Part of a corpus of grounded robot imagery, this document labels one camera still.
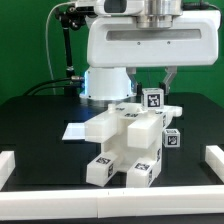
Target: metal cylinder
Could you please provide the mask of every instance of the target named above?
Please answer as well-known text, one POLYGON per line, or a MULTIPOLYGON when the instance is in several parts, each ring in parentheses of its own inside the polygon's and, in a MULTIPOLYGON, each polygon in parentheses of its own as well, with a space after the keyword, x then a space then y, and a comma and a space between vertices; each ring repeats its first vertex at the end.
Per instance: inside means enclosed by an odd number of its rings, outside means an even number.
POLYGON ((137 17, 138 28, 170 28, 173 16, 182 15, 182 0, 145 0, 145 11, 137 17))

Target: white block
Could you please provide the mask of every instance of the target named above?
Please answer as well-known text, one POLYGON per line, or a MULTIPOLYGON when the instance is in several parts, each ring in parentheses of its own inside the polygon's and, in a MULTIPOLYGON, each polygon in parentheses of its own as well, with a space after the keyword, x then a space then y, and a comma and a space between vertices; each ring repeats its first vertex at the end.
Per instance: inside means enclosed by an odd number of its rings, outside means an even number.
POLYGON ((62 140, 82 140, 85 139, 84 123, 69 123, 62 140))
POLYGON ((113 152, 101 153, 87 165, 86 182, 103 187, 117 172, 117 159, 113 152))
POLYGON ((135 200, 131 188, 104 190, 98 198, 98 218, 135 216, 135 200))
POLYGON ((155 163, 156 161, 139 158, 127 172, 126 187, 149 187, 155 179, 155 163))
POLYGON ((224 213, 224 186, 0 193, 0 220, 224 213))
POLYGON ((163 144, 166 148, 180 147, 180 132, 177 129, 163 131, 163 144))
POLYGON ((97 218, 99 190, 0 193, 0 220, 97 218))
POLYGON ((117 133, 117 114, 108 111, 85 122, 85 140, 103 143, 117 133))
POLYGON ((157 162, 153 167, 153 176, 157 178, 162 170, 162 148, 157 151, 157 162))
POLYGON ((182 107, 164 106, 163 109, 156 110, 156 114, 162 114, 163 130, 165 130, 171 123, 173 117, 180 117, 182 115, 182 107))
POLYGON ((128 126, 128 146, 148 149, 163 130, 160 115, 139 119, 128 126))
POLYGON ((142 106, 146 110, 161 109, 164 106, 164 91, 159 88, 142 89, 142 106))
POLYGON ((5 185, 15 168, 14 152, 4 151, 0 154, 0 190, 5 185))
POLYGON ((139 189, 136 216, 223 213, 223 200, 223 186, 139 189))
POLYGON ((224 152, 217 145, 206 146, 205 161, 224 182, 224 152))

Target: white cube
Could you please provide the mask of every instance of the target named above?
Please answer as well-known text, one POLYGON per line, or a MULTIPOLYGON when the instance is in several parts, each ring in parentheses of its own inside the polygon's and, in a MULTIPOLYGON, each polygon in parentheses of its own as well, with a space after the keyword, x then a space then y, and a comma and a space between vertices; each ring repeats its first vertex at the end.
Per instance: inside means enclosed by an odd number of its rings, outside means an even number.
POLYGON ((117 158, 112 152, 101 153, 87 165, 86 182, 103 187, 117 171, 117 158))
POLYGON ((164 91, 159 88, 142 90, 142 106, 145 110, 162 109, 164 106, 164 91))
POLYGON ((163 144, 166 148, 180 147, 180 132, 177 129, 163 131, 163 144))
POLYGON ((155 175, 153 175, 155 164, 156 161, 138 159, 127 172, 126 187, 149 187, 155 179, 155 175))

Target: stack of blocks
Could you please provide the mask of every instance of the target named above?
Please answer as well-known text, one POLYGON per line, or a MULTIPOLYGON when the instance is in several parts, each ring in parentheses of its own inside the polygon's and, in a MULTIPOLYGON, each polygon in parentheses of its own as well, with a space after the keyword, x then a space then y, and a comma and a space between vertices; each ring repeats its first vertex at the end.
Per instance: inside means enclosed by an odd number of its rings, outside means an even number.
POLYGON ((164 106, 162 89, 143 89, 142 104, 110 104, 85 122, 85 140, 101 143, 101 154, 87 166, 86 181, 98 186, 117 171, 126 187, 149 187, 161 172, 162 132, 182 108, 164 106))

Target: black table surface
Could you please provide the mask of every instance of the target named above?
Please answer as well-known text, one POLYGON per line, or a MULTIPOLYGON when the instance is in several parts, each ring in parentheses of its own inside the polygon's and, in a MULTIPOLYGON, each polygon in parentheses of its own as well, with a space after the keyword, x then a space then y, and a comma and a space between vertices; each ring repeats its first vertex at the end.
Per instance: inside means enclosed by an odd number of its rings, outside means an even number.
MULTIPOLYGON (((169 128, 181 133, 180 148, 163 148, 162 172, 156 186, 223 184, 205 163, 206 145, 224 148, 224 109, 196 93, 173 93, 168 104, 183 107, 169 128)), ((80 104, 64 96, 14 97, 0 106, 0 152, 15 151, 16 169, 3 192, 96 189, 87 184, 86 166, 100 145, 62 141, 70 122, 84 122, 105 108, 80 104)), ((116 174, 105 186, 125 187, 126 175, 116 174)), ((14 221, 13 223, 31 223, 14 221)), ((32 223, 224 223, 224 214, 127 217, 109 219, 41 220, 32 223)))

